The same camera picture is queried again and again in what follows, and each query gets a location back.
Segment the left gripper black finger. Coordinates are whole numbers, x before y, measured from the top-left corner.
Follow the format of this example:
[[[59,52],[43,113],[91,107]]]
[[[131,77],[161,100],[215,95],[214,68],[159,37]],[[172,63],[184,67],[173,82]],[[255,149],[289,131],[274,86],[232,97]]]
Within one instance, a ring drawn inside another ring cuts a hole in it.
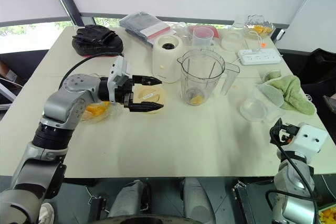
[[[132,82],[134,84],[141,84],[143,86],[154,86],[158,84],[162,84],[162,81],[155,77],[150,76],[140,76],[140,75],[133,75]]]
[[[163,108],[164,105],[155,102],[129,103],[130,112],[151,112]]]

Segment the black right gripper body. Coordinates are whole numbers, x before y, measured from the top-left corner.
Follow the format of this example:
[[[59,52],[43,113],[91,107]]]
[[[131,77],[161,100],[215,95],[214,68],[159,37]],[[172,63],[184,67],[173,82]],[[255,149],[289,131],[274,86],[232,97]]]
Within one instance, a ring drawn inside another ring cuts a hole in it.
[[[298,131],[299,131],[298,126],[292,124],[282,125],[282,128],[280,129],[279,132],[280,145],[288,145],[297,135]]]

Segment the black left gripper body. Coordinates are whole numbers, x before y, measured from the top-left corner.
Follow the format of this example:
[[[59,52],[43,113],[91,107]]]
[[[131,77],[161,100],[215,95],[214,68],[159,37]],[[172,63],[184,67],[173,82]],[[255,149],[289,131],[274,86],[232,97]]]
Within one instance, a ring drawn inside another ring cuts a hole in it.
[[[123,104],[125,108],[134,108],[133,80],[128,78],[125,83],[115,88],[115,102]]]

